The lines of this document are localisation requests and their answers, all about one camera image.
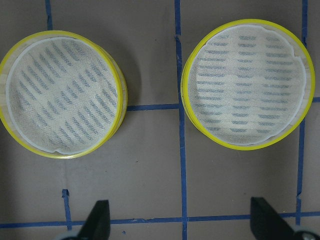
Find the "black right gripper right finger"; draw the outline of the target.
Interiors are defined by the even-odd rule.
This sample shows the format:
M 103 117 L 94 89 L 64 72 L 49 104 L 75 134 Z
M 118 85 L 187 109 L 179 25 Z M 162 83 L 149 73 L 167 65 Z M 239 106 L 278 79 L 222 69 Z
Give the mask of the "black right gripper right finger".
M 250 199 L 250 230 L 256 240 L 297 240 L 295 231 L 263 197 Z

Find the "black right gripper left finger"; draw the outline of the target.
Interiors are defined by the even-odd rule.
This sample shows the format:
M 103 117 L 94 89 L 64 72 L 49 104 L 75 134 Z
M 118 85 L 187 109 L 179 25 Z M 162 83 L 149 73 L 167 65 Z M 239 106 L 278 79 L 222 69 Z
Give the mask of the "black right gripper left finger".
M 77 234 L 78 240 L 108 240 L 111 233 L 110 205 L 98 200 Z

